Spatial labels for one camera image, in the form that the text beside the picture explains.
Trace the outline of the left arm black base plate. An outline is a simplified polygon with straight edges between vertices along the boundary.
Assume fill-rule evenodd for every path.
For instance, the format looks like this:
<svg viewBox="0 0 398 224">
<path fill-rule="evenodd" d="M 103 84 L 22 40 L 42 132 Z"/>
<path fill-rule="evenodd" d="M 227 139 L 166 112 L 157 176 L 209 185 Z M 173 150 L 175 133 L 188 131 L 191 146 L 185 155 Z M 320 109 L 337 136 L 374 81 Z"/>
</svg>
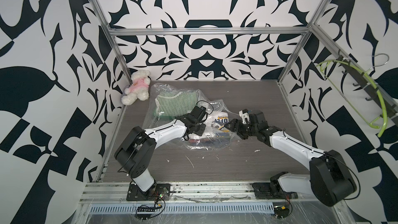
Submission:
<svg viewBox="0 0 398 224">
<path fill-rule="evenodd" d="M 155 183 L 147 191 L 142 191 L 136 184 L 130 184 L 127 191 L 127 201 L 151 201 L 157 197 L 166 199 L 170 196 L 171 184 Z"/>
</svg>

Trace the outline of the clear plastic vacuum bag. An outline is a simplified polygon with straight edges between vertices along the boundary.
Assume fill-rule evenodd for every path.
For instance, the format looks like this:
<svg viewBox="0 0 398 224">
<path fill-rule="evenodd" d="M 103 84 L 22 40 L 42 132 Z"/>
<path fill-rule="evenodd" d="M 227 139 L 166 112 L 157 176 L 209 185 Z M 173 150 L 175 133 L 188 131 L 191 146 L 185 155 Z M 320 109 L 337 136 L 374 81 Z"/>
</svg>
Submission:
<svg viewBox="0 0 398 224">
<path fill-rule="evenodd" d="M 219 150 L 239 140 L 237 134 L 225 127 L 238 117 L 224 100 L 209 100 L 200 89 L 178 89 L 157 83 L 150 88 L 149 108 L 142 128 L 148 133 L 172 130 L 173 145 Z"/>
</svg>

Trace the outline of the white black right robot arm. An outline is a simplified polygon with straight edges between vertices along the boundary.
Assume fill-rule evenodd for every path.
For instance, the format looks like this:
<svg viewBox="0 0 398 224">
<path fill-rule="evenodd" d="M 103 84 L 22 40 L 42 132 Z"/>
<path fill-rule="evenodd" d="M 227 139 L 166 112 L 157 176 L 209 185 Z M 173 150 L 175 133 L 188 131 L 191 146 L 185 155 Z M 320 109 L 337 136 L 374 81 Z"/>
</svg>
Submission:
<svg viewBox="0 0 398 224">
<path fill-rule="evenodd" d="M 256 137 L 265 145 L 277 149 L 303 165 L 308 174 L 281 172 L 270 179 L 269 192 L 275 196 L 301 193 L 317 198 L 326 206 L 350 200 L 352 194 L 361 192 L 360 182 L 348 167 L 342 155 L 334 150 L 324 151 L 309 146 L 285 130 L 269 126 L 267 122 L 248 123 L 233 119 L 225 128 L 241 139 Z"/>
</svg>

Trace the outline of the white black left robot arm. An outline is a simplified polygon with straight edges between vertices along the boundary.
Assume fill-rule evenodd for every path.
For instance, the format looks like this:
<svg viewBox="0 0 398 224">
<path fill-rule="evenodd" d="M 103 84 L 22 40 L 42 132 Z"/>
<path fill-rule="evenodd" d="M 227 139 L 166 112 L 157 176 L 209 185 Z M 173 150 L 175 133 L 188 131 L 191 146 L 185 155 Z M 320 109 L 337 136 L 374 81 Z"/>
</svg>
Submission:
<svg viewBox="0 0 398 224">
<path fill-rule="evenodd" d="M 121 165 L 119 171 L 124 171 L 141 192 L 149 192 L 155 185 L 149 172 L 154 151 L 172 140 L 203 134 L 206 116 L 188 113 L 156 128 L 134 127 L 115 151 L 114 158 Z"/>
</svg>

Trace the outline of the white printed tank top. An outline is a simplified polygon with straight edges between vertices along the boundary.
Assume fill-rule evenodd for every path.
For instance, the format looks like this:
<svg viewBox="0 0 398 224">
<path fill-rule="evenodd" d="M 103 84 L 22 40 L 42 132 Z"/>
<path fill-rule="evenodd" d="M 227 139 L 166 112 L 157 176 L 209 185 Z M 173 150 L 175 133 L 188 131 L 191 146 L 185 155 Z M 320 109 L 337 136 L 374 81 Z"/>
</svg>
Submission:
<svg viewBox="0 0 398 224">
<path fill-rule="evenodd" d="M 227 138 L 234 135 L 230 130 L 224 127 L 230 121 L 229 114 L 227 112 L 213 112 L 207 119 L 206 125 L 209 127 L 209 132 L 214 137 Z"/>
</svg>

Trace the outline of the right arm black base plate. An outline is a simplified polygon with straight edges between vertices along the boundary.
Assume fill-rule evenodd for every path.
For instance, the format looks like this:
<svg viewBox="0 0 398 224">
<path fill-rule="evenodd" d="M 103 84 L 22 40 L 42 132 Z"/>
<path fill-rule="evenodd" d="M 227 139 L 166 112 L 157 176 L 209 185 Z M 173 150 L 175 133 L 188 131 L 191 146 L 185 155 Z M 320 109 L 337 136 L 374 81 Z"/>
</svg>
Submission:
<svg viewBox="0 0 398 224">
<path fill-rule="evenodd" d="M 274 200 L 274 199 L 297 199 L 298 195 L 296 192 L 285 192 L 281 189 L 277 189 L 274 183 L 253 183 L 252 188 L 256 199 L 261 200 Z"/>
</svg>

